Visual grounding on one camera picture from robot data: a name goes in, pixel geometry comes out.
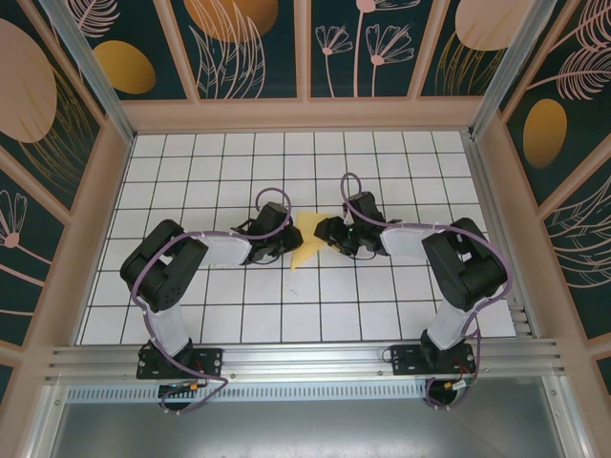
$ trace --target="purple cable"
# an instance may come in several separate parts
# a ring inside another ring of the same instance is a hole
[[[507,295],[509,294],[509,292],[511,291],[511,289],[512,289],[512,287],[514,285],[514,270],[513,270],[512,266],[511,266],[511,264],[509,263],[507,258],[505,258],[505,256],[503,256],[503,254],[500,252],[500,250],[498,250],[498,248],[496,248],[494,245],[489,243],[487,240],[485,240],[482,237],[479,237],[476,234],[473,234],[473,233],[471,233],[469,231],[465,231],[464,229],[460,229],[459,227],[454,227],[454,226],[450,226],[450,225],[446,225],[446,224],[423,224],[423,223],[420,223],[420,222],[388,223],[388,222],[376,221],[375,219],[371,219],[371,218],[366,217],[365,215],[360,213],[358,210],[356,210],[352,206],[352,204],[348,201],[348,197],[346,196],[346,191],[344,190],[344,184],[346,183],[346,181],[348,180],[349,177],[353,177],[354,179],[356,179],[356,182],[359,185],[359,193],[362,191],[363,186],[361,185],[361,179],[358,176],[356,176],[356,174],[353,174],[352,172],[347,172],[347,173],[345,173],[342,176],[342,180],[340,182],[340,192],[342,193],[342,199],[344,200],[344,204],[346,205],[346,207],[349,209],[349,211],[353,215],[356,215],[360,219],[362,219],[362,220],[364,220],[366,222],[369,222],[371,224],[375,224],[377,226],[381,226],[381,227],[410,227],[410,228],[413,228],[413,229],[425,229],[425,230],[440,229],[440,230],[444,230],[444,231],[451,231],[451,232],[454,232],[456,234],[460,234],[461,236],[465,236],[465,237],[468,237],[468,238],[470,238],[472,240],[475,240],[478,243],[481,243],[486,248],[488,248],[493,253],[493,255],[496,256],[496,258],[500,261],[501,264],[503,264],[503,267],[505,268],[505,272],[507,272],[507,281],[505,282],[505,287],[500,292],[500,294],[498,294],[497,296],[495,296],[493,298],[489,298],[489,299],[485,300],[480,305],[475,307],[474,310],[473,310],[473,313],[467,319],[467,321],[465,321],[465,324],[464,324],[464,326],[462,327],[462,329],[460,331],[460,333],[464,337],[473,337],[473,336],[477,337],[477,356],[476,356],[476,363],[475,363],[476,366],[475,366],[475,374],[474,374],[474,377],[477,378],[477,374],[479,373],[479,362],[480,362],[481,332],[479,331],[479,328],[477,328],[475,333],[472,334],[471,336],[467,336],[466,333],[469,330],[469,326],[471,325],[471,323],[475,319],[475,316],[481,310],[483,310],[484,308],[486,308],[489,305],[492,305],[493,303],[495,303],[497,301],[500,301],[501,299],[506,298]],[[425,401],[430,406],[443,406],[441,403],[439,403],[435,399],[431,398],[431,396],[429,394],[429,392],[431,390],[431,385],[432,385],[432,383],[434,381],[435,381],[434,377],[427,380],[427,385],[426,385],[426,388],[425,388]],[[459,406],[460,404],[462,404],[464,402],[464,400],[467,398],[468,394],[471,392],[471,389],[472,389],[471,387],[468,387],[467,391],[461,396],[461,398],[454,403],[454,406]]]
[[[146,265],[144,266],[144,269],[142,269],[142,272],[140,272],[140,275],[137,276],[136,282],[134,283],[134,287],[132,288],[132,301],[134,301],[134,303],[138,307],[140,307],[142,309],[142,312],[144,314],[144,325],[146,326],[146,330],[148,331],[149,335],[151,336],[151,342],[153,343],[153,345],[159,350],[159,352],[163,355],[163,357],[170,364],[172,364],[173,366],[175,366],[178,369],[182,370],[183,372],[186,372],[187,374],[193,375],[194,377],[196,377],[199,380],[212,380],[212,381],[215,381],[215,382],[221,382],[220,386],[215,388],[210,394],[208,394],[201,401],[197,401],[196,403],[193,403],[190,406],[187,406],[186,408],[184,408],[182,410],[176,410],[176,411],[175,410],[169,410],[166,407],[165,401],[167,400],[168,396],[170,396],[171,394],[177,392],[176,390],[169,391],[168,393],[165,394],[165,396],[163,396],[163,398],[161,398],[161,406],[163,407],[165,413],[172,413],[173,415],[180,415],[181,413],[192,412],[192,411],[200,408],[204,404],[206,404],[213,396],[215,396],[219,391],[221,391],[223,388],[225,388],[227,386],[227,384],[229,383],[229,381],[227,379],[225,379],[224,377],[217,377],[215,375],[208,375],[208,374],[204,374],[204,373],[195,371],[195,370],[190,369],[189,367],[187,367],[185,365],[182,365],[178,361],[176,361],[172,357],[172,355],[170,355],[165,350],[165,348],[163,348],[163,345],[158,340],[158,337],[155,334],[155,330],[153,329],[153,326],[151,325],[151,320],[149,318],[149,308],[148,308],[146,303],[144,303],[143,301],[140,300],[140,297],[138,296],[137,291],[140,288],[140,285],[142,284],[142,281],[144,280],[144,277],[146,277],[146,275],[149,273],[149,271],[153,267],[153,264],[155,264],[155,262],[157,262],[158,259],[161,258],[161,256],[163,256],[163,254],[166,251],[168,251],[172,246],[174,246],[176,243],[178,243],[179,241],[181,241],[183,239],[187,239],[187,238],[191,238],[191,237],[194,237],[194,238],[204,237],[205,238],[205,237],[209,237],[209,236],[223,236],[223,237],[235,237],[236,239],[261,240],[261,239],[267,239],[269,237],[275,236],[280,231],[282,231],[284,229],[284,227],[288,224],[289,220],[290,220],[290,211],[291,211],[291,208],[292,208],[291,202],[290,202],[290,197],[283,190],[281,190],[279,188],[265,188],[265,189],[261,190],[260,193],[257,194],[257,197],[255,198],[255,206],[256,206],[257,210],[259,210],[259,197],[263,193],[265,193],[267,191],[276,191],[276,192],[282,194],[283,197],[286,199],[286,218],[284,218],[284,221],[283,221],[283,223],[280,226],[278,226],[276,229],[274,229],[270,233],[264,234],[262,236],[246,236],[246,235],[243,235],[243,234],[237,234],[237,233],[234,233],[234,232],[224,232],[224,231],[185,232],[185,233],[180,234],[179,236],[171,239],[165,245],[163,245],[163,247],[161,247],[161,249],[159,251],[157,251],[155,253],[155,255],[146,263]]]

